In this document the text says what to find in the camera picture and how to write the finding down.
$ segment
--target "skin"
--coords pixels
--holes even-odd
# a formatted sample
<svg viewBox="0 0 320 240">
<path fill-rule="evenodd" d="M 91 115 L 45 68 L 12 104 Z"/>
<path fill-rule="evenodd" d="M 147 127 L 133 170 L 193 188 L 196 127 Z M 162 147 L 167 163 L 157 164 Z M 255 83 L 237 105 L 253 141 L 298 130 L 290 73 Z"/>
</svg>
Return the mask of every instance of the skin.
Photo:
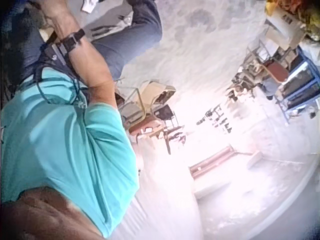
<svg viewBox="0 0 320 240">
<path fill-rule="evenodd" d="M 39 0 L 60 40 L 80 27 L 65 0 Z M 90 104 L 106 103 L 117 108 L 115 85 L 107 63 L 84 36 L 69 53 L 74 70 L 90 92 Z M 15 202 L 1 205 L 1 239 L 101 240 L 99 230 L 64 196 L 47 187 L 25 191 Z"/>
</svg>

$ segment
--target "man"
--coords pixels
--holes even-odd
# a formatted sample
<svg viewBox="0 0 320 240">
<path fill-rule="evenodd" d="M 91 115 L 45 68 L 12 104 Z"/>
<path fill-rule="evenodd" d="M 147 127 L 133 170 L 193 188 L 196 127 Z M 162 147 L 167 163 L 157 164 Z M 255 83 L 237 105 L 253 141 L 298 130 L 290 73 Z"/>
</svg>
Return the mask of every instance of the man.
<svg viewBox="0 0 320 240">
<path fill-rule="evenodd" d="M 278 88 L 281 86 L 281 83 L 276 82 L 273 77 L 268 76 L 263 78 L 260 82 L 256 84 L 264 93 L 266 98 L 269 101 L 274 99 L 274 95 L 276 94 Z"/>
<path fill-rule="evenodd" d="M 132 26 L 90 43 L 65 0 L 38 3 L 71 65 L 41 51 L 28 11 L 15 16 L 6 61 L 18 87 L 1 112 L 1 239 L 106 238 L 139 187 L 113 80 L 160 41 L 160 17 L 153 0 L 130 0 Z"/>
</svg>

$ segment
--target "jeans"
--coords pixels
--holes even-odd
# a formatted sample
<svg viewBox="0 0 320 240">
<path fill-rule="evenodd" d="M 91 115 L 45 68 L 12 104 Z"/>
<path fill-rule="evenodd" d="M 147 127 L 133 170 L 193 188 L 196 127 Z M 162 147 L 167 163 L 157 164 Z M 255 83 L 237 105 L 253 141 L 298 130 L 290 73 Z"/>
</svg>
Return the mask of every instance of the jeans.
<svg viewBox="0 0 320 240">
<path fill-rule="evenodd" d="M 125 64 L 162 38 L 161 20 L 153 0 L 137 0 L 132 10 L 131 26 L 91 42 L 105 59 L 114 80 L 120 78 Z M 43 62 L 52 62 L 43 53 L 47 45 L 27 9 L 13 17 L 8 39 L 11 46 L 5 51 L 3 60 L 12 85 L 22 83 Z M 72 72 L 71 65 L 63 68 L 66 72 Z"/>
</svg>

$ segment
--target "paper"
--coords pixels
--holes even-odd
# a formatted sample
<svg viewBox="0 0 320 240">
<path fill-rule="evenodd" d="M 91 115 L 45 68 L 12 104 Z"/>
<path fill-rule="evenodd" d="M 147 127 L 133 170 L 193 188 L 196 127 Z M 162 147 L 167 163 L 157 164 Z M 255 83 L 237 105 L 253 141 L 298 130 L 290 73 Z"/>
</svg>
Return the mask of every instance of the paper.
<svg viewBox="0 0 320 240">
<path fill-rule="evenodd" d="M 84 0 L 81 10 L 88 14 L 92 13 L 98 1 L 99 0 Z"/>
</svg>

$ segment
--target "watch strap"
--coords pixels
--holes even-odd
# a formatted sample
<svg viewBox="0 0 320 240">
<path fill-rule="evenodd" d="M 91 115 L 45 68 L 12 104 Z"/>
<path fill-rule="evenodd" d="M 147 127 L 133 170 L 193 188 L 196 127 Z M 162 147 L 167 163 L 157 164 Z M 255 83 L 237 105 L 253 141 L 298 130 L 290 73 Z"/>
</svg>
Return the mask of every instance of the watch strap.
<svg viewBox="0 0 320 240">
<path fill-rule="evenodd" d="M 85 31 L 81 28 L 77 32 L 71 33 L 65 39 L 61 41 L 67 53 L 71 52 L 77 47 L 80 42 L 80 39 L 85 35 Z"/>
</svg>

